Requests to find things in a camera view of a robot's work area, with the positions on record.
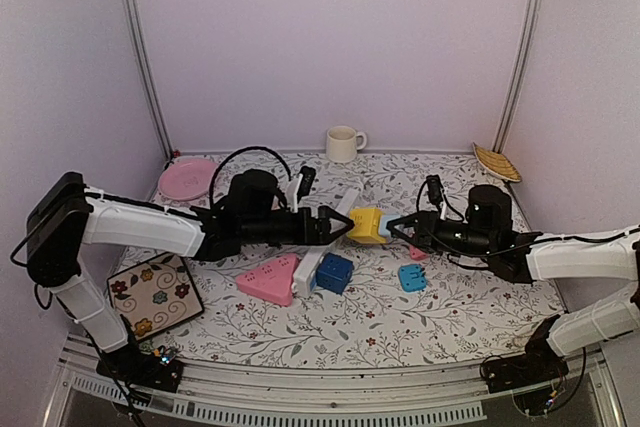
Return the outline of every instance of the small blue block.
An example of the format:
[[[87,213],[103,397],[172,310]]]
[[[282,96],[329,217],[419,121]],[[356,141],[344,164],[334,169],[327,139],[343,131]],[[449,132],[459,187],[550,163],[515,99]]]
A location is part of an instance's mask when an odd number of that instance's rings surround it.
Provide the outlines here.
[[[316,271],[318,287],[342,295],[353,274],[353,262],[336,254],[327,254]]]
[[[391,232],[387,229],[387,224],[392,220],[399,219],[401,217],[400,214],[388,214],[380,217],[380,226],[378,227],[378,234],[380,236],[385,237],[387,239],[391,238]]]
[[[403,265],[398,269],[400,285],[405,292],[417,292],[427,288],[424,268],[418,264]]]

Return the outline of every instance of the pink triangle block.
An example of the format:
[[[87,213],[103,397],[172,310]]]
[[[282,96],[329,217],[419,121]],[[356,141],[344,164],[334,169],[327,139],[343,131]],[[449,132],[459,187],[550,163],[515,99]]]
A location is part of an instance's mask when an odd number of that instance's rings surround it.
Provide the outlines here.
[[[413,245],[409,246],[409,257],[413,260],[424,260],[429,257],[428,254],[425,254],[420,249],[415,248]]]
[[[288,307],[293,302],[291,284],[300,260],[296,254],[286,254],[259,265],[236,277],[238,290],[247,295]]]

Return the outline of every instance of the yellow block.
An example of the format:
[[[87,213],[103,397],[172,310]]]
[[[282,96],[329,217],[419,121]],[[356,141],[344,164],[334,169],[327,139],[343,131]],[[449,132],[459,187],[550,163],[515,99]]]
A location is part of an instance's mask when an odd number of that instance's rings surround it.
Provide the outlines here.
[[[353,209],[349,213],[355,227],[349,231],[347,237],[361,244],[385,244],[387,239],[378,233],[382,211],[375,207]]]

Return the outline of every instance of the pink saucer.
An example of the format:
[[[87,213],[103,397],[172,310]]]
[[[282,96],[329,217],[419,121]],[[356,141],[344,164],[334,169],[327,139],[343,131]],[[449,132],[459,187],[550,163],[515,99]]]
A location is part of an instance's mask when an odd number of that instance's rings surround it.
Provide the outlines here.
[[[160,176],[158,190],[173,200],[193,200],[209,191],[218,164],[206,159],[178,161]]]

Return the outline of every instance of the white backdrop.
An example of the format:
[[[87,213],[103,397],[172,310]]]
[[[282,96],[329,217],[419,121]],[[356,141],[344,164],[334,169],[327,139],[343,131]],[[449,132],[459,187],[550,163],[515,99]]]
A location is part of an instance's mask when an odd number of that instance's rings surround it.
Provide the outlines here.
[[[138,0],[175,147],[490,145],[526,0]]]
[[[0,426],[35,426],[70,322],[57,303],[38,308],[33,281],[9,262],[27,215],[69,170],[144,198],[163,161],[122,0],[0,0],[0,19]],[[120,250],[82,252],[104,285]]]

